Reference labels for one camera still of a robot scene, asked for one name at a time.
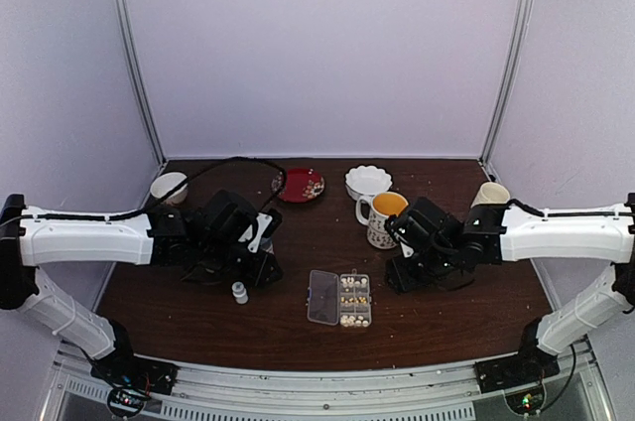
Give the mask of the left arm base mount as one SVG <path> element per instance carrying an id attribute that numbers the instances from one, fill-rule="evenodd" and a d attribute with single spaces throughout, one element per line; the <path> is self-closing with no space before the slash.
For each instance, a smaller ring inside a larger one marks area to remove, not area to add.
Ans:
<path id="1" fill-rule="evenodd" d="M 107 366 L 102 360 L 88 360 L 90 374 L 111 387 L 124 388 L 144 395 L 170 395 L 177 380 L 179 368 L 169 362 L 134 357 L 127 367 Z"/>

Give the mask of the grey lid pill bottle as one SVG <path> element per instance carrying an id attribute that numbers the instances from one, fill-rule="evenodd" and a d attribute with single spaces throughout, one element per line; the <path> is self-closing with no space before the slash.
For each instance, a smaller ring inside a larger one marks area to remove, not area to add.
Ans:
<path id="1" fill-rule="evenodd" d="M 261 241 L 260 247 L 269 253 L 274 253 L 274 244 L 271 238 L 267 238 Z"/>

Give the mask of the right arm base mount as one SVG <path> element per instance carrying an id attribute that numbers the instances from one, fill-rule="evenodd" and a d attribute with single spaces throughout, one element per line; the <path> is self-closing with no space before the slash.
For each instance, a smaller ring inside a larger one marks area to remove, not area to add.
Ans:
<path id="1" fill-rule="evenodd" d="M 560 373 L 557 359 L 553 356 L 536 358 L 519 354 L 480 361 L 474 369 L 482 393 L 537 383 Z"/>

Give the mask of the small white bottle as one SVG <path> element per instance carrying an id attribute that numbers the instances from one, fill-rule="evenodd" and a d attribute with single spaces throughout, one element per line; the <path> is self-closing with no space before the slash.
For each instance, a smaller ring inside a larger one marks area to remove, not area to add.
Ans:
<path id="1" fill-rule="evenodd" d="M 248 302 L 249 297 L 247 288 L 242 282 L 237 281 L 233 283 L 231 286 L 231 290 L 234 300 L 237 304 L 244 305 Z"/>

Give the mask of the clear plastic pill organizer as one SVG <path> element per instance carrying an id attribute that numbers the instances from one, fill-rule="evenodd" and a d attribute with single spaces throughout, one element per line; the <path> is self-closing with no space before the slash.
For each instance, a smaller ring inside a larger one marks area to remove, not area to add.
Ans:
<path id="1" fill-rule="evenodd" d="M 369 285 L 366 290 L 345 290 L 341 287 L 342 277 L 366 277 Z M 346 294 L 364 296 L 369 303 L 360 305 L 343 305 L 340 298 Z M 370 276 L 353 270 L 350 273 L 336 274 L 321 270 L 312 270 L 309 275 L 309 287 L 307 298 L 307 319 L 309 322 L 325 326 L 340 326 L 340 317 L 344 314 L 365 315 L 371 319 L 372 324 L 372 294 Z"/>

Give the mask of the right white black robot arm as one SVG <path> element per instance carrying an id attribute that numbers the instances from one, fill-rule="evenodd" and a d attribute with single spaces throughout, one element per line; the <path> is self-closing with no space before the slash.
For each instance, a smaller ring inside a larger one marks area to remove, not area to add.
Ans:
<path id="1" fill-rule="evenodd" d="M 433 285 L 479 264 L 537 258 L 589 258 L 608 267 L 575 298 L 530 323 L 518 353 L 509 360 L 515 381 L 531 381 L 567 346 L 618 313 L 634 310 L 634 198 L 605 208 L 538 210 L 516 199 L 472 207 L 458 220 L 419 198 L 385 228 L 408 247 L 391 260 L 387 274 L 404 293 Z"/>

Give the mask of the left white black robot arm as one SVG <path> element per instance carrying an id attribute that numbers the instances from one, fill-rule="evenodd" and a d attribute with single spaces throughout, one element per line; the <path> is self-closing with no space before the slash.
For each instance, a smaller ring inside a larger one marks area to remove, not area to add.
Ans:
<path id="1" fill-rule="evenodd" d="M 221 190 L 202 208 L 178 210 L 153 203 L 129 213 L 47 212 L 7 198 L 1 211 L 1 307 L 32 315 L 81 348 L 122 385 L 143 374 L 128 334 L 61 290 L 44 272 L 58 262 L 118 262 L 201 270 L 263 287 L 283 272 L 267 244 L 282 221 L 276 210 L 256 210 Z"/>

